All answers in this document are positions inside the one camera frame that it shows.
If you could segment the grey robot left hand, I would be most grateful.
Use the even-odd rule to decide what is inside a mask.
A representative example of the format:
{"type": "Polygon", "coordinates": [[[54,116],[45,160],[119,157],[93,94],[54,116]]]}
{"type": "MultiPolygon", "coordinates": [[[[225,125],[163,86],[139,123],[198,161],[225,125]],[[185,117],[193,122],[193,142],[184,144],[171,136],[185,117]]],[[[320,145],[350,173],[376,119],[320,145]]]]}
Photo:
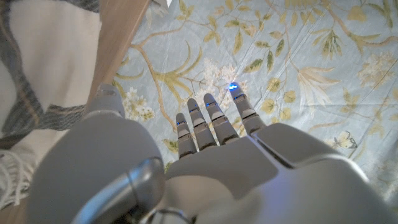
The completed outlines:
{"type": "Polygon", "coordinates": [[[178,161],[165,168],[121,95],[99,86],[86,115],[43,158],[27,223],[396,223],[353,161],[286,124],[265,125],[237,83],[238,136],[211,94],[178,114],[178,161]]]}

